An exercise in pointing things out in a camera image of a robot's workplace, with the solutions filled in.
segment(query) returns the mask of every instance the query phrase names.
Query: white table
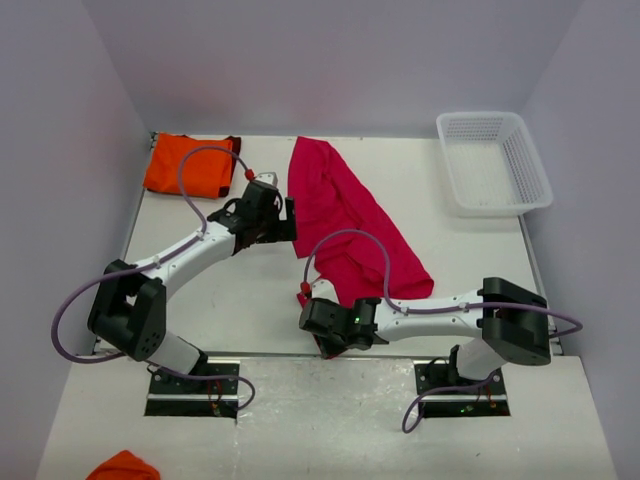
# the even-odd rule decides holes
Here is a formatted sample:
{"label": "white table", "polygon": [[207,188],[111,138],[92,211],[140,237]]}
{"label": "white table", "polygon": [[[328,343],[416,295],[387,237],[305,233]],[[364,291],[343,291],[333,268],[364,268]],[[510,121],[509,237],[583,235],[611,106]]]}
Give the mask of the white table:
{"label": "white table", "polygon": [[[286,191],[295,138],[244,137],[256,171],[275,170]],[[438,144],[415,139],[331,139],[404,234],[436,282],[434,295],[477,288],[502,276],[535,289],[516,219],[447,214]],[[384,169],[385,175],[378,172]],[[238,177],[232,196],[240,195]],[[222,201],[199,201],[212,211]],[[177,197],[146,193],[128,260],[162,250],[197,226]],[[169,303],[169,328],[200,348],[247,352],[241,374],[258,389],[237,424],[229,419],[144,417],[149,374],[121,359],[71,369],[38,479],[81,479],[130,449],[166,480],[472,479],[613,480],[615,473],[580,360],[507,365],[511,417],[431,419],[400,432],[415,395],[406,358],[264,357],[313,355],[297,328],[294,294],[303,260],[291,245],[255,246],[213,266]],[[423,338],[366,355],[435,356],[464,339]],[[241,387],[241,395],[246,390]]]}
{"label": "white table", "polygon": [[74,365],[38,479],[86,478],[123,449],[164,480],[616,478],[575,357],[506,366],[510,417],[429,419],[411,435],[408,359],[251,358],[240,370],[258,396],[235,424],[144,417],[143,365]]}
{"label": "white table", "polygon": [[[241,156],[256,173],[277,172],[279,187],[286,192],[295,140],[243,137]],[[437,140],[327,140],[375,196],[434,278],[433,296],[480,288],[482,279],[489,276],[535,290],[517,218],[461,219],[448,213]],[[227,198],[241,196],[245,185],[236,172]],[[208,213],[225,201],[196,203]],[[155,254],[197,227],[197,219],[182,198],[146,192],[127,260]],[[318,350],[311,335],[298,329],[300,306],[295,293],[303,265],[304,259],[296,259],[291,244],[251,247],[184,286],[168,304],[168,328],[210,352],[315,355]],[[438,356],[448,354],[461,341],[465,339],[413,338],[349,354]]]}

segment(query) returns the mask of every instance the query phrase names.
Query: orange shirt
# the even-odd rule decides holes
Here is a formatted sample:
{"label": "orange shirt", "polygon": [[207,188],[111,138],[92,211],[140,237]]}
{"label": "orange shirt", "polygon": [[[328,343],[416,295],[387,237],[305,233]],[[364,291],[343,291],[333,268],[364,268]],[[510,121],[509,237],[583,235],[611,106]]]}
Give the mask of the orange shirt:
{"label": "orange shirt", "polygon": [[[239,154],[240,144],[239,137],[195,140],[183,135],[160,133],[143,185],[153,192],[179,195],[178,167],[188,152],[202,145],[217,145]],[[192,155],[182,171],[187,194],[206,198],[226,197],[235,166],[236,161],[231,155],[218,150],[202,150]]]}

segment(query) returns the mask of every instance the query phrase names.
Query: pink towel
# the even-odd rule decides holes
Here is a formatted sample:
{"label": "pink towel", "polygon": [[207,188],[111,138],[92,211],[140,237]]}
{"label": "pink towel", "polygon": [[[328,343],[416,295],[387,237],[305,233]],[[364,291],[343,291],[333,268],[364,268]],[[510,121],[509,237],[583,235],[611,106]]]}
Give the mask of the pink towel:
{"label": "pink towel", "polygon": [[[431,295],[433,280],[418,257],[328,142],[298,138],[289,164],[289,195],[296,202],[298,240],[293,246],[298,258],[309,256],[320,240],[337,230],[364,230],[389,252],[392,297]],[[351,307],[357,298],[383,295],[384,257],[362,235],[341,235],[328,241],[316,255],[315,268],[333,283],[344,306]]]}

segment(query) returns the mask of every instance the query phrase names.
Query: red cable connector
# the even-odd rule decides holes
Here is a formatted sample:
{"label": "red cable connector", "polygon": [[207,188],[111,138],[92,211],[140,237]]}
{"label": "red cable connector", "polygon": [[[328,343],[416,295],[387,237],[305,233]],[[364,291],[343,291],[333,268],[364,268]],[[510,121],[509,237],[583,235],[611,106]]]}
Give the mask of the red cable connector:
{"label": "red cable connector", "polygon": [[300,283],[300,291],[306,298],[311,298],[311,284],[309,282]]}

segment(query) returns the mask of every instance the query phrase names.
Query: white wall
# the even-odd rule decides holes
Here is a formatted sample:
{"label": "white wall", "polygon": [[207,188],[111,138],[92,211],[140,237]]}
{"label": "white wall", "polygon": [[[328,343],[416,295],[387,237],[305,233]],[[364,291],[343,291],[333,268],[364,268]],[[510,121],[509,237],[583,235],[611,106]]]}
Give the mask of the white wall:
{"label": "white wall", "polygon": [[[148,137],[79,1],[1,2],[0,71],[0,478],[20,480],[69,369],[51,318],[120,254]],[[87,341],[89,297],[65,319],[70,348]]]}
{"label": "white wall", "polygon": [[84,0],[153,130],[435,135],[519,111],[582,0]]}
{"label": "white wall", "polygon": [[527,218],[621,479],[640,477],[640,1],[587,0],[524,109],[554,189]]}

